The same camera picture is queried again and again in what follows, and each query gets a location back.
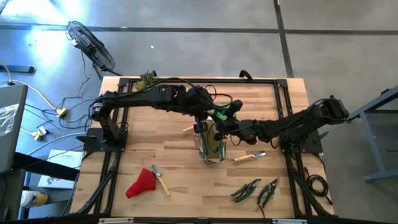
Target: gray floor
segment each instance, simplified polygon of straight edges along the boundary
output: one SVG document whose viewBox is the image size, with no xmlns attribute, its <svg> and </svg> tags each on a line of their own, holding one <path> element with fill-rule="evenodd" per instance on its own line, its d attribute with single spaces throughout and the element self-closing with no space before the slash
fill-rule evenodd
<svg viewBox="0 0 398 224">
<path fill-rule="evenodd" d="M 280 0 L 286 29 L 397 30 L 397 1 L 385 0 Z M 278 28 L 272 0 L 11 0 L 0 22 L 66 24 L 79 20 L 87 26 L 114 27 L 219 27 Z M 95 32 L 116 61 L 115 71 L 138 75 L 156 70 L 167 76 L 233 76 L 246 69 L 254 77 L 286 77 L 279 34 Z M 0 59 L 7 64 L 32 65 L 33 76 L 13 74 L 16 80 L 38 88 L 57 105 L 74 96 L 84 81 L 79 50 L 63 31 L 0 30 Z M 335 95 L 353 111 L 398 84 L 398 35 L 287 35 L 294 77 L 304 78 L 310 102 Z M 86 58 L 83 100 L 98 94 L 100 81 Z M 70 100 L 71 107 L 80 99 Z M 47 109 L 32 91 L 28 103 Z M 70 120 L 86 113 L 75 108 Z M 33 130 L 40 121 L 24 114 L 22 126 Z M 337 215 L 398 223 L 398 178 L 365 184 L 362 176 L 376 171 L 359 120 L 339 126 L 323 139 L 328 183 Z M 49 139 L 83 131 L 50 130 Z M 68 149 L 79 142 L 66 139 L 50 149 Z M 20 134 L 18 151 L 29 152 L 42 142 Z M 389 154 L 398 161 L 398 153 Z M 32 217 L 49 214 L 32 210 Z"/>
</svg>

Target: pruning shears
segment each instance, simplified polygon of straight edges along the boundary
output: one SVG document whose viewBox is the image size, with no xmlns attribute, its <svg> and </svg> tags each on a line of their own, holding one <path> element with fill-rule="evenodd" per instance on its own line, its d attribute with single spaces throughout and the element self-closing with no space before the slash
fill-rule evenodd
<svg viewBox="0 0 398 224">
<path fill-rule="evenodd" d="M 241 189 L 231 194 L 231 196 L 234 197 L 232 201 L 238 203 L 243 201 L 245 198 L 248 198 L 254 192 L 254 189 L 259 185 L 260 181 L 261 181 L 260 179 L 256 179 L 252 181 L 250 184 L 243 185 Z"/>
<path fill-rule="evenodd" d="M 257 204 L 260 205 L 261 203 L 261 198 L 262 196 L 264 196 L 264 194 L 267 192 L 267 196 L 265 201 L 262 203 L 262 207 L 264 208 L 267 204 L 267 202 L 269 201 L 269 199 L 271 198 L 271 196 L 273 196 L 273 194 L 275 193 L 275 188 L 279 183 L 279 177 L 276 178 L 276 180 L 272 181 L 271 183 L 267 184 L 263 190 L 261 191 L 261 193 L 259 194 L 259 197 L 257 198 Z"/>
</svg>

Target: wooden tabletop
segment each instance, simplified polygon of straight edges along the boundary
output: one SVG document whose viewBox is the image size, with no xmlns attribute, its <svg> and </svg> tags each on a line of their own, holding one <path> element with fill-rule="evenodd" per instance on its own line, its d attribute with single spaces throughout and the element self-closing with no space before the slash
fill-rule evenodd
<svg viewBox="0 0 398 224">
<path fill-rule="evenodd" d="M 303 79 L 288 78 L 287 82 L 293 112 L 307 108 L 308 98 Z M 106 90 L 117 91 L 118 83 L 119 77 L 104 77 L 100 93 Z M 278 119 L 272 85 L 212 85 L 216 87 L 217 93 L 226 93 L 234 100 L 242 100 L 243 107 L 237 114 L 238 119 Z M 215 102 L 228 102 L 228 99 L 218 96 Z M 119 112 L 118 121 L 121 120 L 122 113 L 123 110 Z M 266 184 L 277 177 L 280 177 L 280 182 L 275 195 L 264 209 L 266 217 L 294 216 L 284 155 L 271 148 L 269 144 L 258 142 L 255 146 L 250 146 L 242 142 L 233 146 L 228 140 L 226 159 L 216 166 L 208 167 L 202 162 L 195 147 L 194 134 L 182 133 L 183 129 L 193 124 L 192 117 L 142 107 L 130 108 L 127 122 L 129 135 L 119 166 L 112 216 L 262 218 L 262 213 L 256 205 L 257 196 Z M 267 156 L 257 161 L 233 162 L 234 158 L 258 150 L 265 150 Z M 103 157 L 104 153 L 95 152 L 84 160 L 71 212 L 81 208 L 97 187 Z M 169 187 L 171 196 L 166 196 L 157 182 L 155 191 L 146 191 L 128 199 L 125 195 L 126 190 L 137 180 L 141 169 L 150 169 L 152 164 L 163 170 L 162 177 Z M 325 177 L 323 166 L 315 156 L 303 154 L 303 164 L 311 174 Z M 254 193 L 240 203 L 232 202 L 229 195 L 254 179 L 261 179 Z M 102 209 L 108 195 L 108 187 L 104 192 Z M 301 190 L 297 193 L 300 208 L 304 211 Z M 317 197 L 317 200 L 328 212 L 333 213 L 333 207 L 325 198 Z"/>
</svg>

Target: red cloth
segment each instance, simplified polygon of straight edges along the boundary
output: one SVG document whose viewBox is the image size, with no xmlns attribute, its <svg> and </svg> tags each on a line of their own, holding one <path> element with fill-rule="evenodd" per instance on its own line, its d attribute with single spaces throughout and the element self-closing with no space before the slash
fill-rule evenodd
<svg viewBox="0 0 398 224">
<path fill-rule="evenodd" d="M 150 170 L 142 168 L 141 173 L 135 183 L 133 183 L 126 192 L 127 198 L 139 195 L 146 190 L 156 189 L 156 179 L 154 173 Z"/>
</svg>

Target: fan grille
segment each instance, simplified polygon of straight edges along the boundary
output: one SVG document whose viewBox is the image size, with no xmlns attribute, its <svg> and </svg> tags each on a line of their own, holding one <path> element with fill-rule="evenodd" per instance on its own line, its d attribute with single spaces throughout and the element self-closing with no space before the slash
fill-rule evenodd
<svg viewBox="0 0 398 224">
<path fill-rule="evenodd" d="M 67 25 L 69 36 L 77 42 L 76 47 L 100 69 L 112 71 L 115 62 L 111 54 L 105 49 L 104 44 L 99 41 L 83 24 L 71 21 Z"/>
</svg>

